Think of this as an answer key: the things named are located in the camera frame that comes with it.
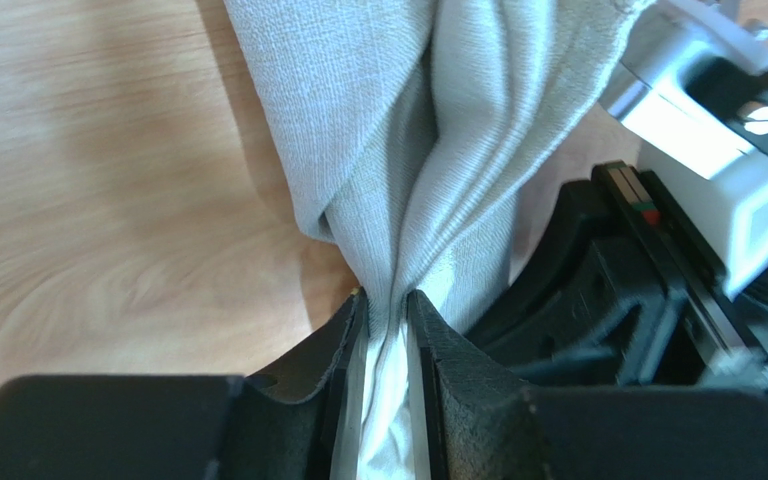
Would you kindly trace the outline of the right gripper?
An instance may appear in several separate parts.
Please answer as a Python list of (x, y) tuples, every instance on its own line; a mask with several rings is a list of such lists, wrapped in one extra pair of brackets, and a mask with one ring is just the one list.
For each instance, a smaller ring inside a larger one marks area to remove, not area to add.
[(464, 411), (768, 411), (768, 348), (725, 276), (653, 173), (595, 167), (468, 333)]

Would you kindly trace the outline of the beige cloth napkin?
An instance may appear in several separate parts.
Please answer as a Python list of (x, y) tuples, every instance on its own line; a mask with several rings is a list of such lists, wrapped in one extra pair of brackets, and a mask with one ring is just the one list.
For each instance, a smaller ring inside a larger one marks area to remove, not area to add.
[(370, 306), (357, 475), (412, 479), (405, 300), (505, 290), (517, 194), (591, 109), (643, 1), (230, 1), (296, 222)]

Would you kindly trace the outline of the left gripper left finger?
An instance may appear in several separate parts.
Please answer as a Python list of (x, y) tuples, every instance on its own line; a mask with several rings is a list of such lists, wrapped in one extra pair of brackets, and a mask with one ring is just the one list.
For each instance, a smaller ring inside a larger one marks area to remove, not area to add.
[(248, 375), (27, 375), (0, 386), (0, 479), (339, 479), (358, 453), (368, 302)]

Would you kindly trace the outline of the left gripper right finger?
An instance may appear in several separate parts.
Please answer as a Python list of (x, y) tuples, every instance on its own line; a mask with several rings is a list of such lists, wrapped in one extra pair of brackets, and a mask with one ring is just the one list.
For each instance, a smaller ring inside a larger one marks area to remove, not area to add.
[(768, 392), (539, 387), (407, 298), (419, 479), (768, 479)]

